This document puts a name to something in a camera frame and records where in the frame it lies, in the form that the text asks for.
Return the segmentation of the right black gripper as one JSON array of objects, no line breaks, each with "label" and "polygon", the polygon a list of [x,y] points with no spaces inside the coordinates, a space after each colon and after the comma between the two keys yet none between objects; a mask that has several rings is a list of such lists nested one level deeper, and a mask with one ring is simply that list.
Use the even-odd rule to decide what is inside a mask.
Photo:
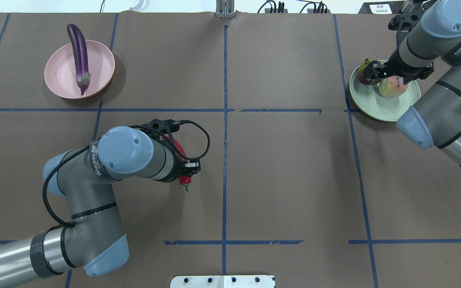
[{"label": "right black gripper", "polygon": [[412,67],[406,64],[399,54],[392,54],[384,63],[379,73],[379,60],[364,60],[361,64],[361,83],[366,85],[378,84],[382,79],[392,76],[402,77],[404,84],[412,80],[425,80],[434,72],[434,63],[430,62],[424,67]]}]

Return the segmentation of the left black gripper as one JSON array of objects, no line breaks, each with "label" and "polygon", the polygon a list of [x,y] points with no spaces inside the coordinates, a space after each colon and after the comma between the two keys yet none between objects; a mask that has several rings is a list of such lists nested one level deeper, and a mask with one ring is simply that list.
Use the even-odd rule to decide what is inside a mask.
[{"label": "left black gripper", "polygon": [[184,164],[185,164],[185,163],[188,163],[188,160],[185,160],[185,159],[181,158],[181,157],[172,149],[172,146],[171,146],[171,145],[167,142],[167,140],[166,140],[166,139],[168,139],[168,138],[169,138],[169,136],[163,137],[163,138],[162,138],[162,143],[163,143],[168,149],[170,149],[170,151],[172,152],[174,162],[173,162],[173,166],[172,166],[172,171],[167,175],[167,177],[165,177],[165,178],[163,179],[163,182],[169,183],[169,182],[173,182],[173,181],[175,181],[176,179],[178,179],[178,182],[179,182],[179,183],[191,183],[192,175],[190,175],[190,173],[188,173],[188,175],[184,175],[184,174],[183,174],[184,172],[187,172],[187,171],[183,170],[183,167],[184,167]]}]

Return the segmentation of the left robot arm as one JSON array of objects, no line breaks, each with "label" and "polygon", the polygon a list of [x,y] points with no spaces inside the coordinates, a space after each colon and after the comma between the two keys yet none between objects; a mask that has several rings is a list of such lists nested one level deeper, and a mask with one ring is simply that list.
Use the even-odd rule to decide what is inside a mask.
[{"label": "left robot arm", "polygon": [[82,267],[89,276],[117,270],[130,257],[112,184],[128,177],[173,182],[193,175],[188,160],[152,126],[117,126],[79,151],[50,159],[47,189],[64,195],[71,221],[0,247],[0,288],[12,288]]}]

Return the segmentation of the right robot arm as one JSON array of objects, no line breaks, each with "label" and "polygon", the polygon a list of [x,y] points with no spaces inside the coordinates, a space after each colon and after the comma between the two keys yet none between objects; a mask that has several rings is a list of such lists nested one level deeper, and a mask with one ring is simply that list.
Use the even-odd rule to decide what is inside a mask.
[{"label": "right robot arm", "polygon": [[417,146],[435,146],[461,167],[461,0],[408,0],[404,14],[391,18],[397,47],[382,64],[373,60],[360,69],[362,84],[391,76],[403,82],[424,80],[441,58],[449,70],[397,121]]}]

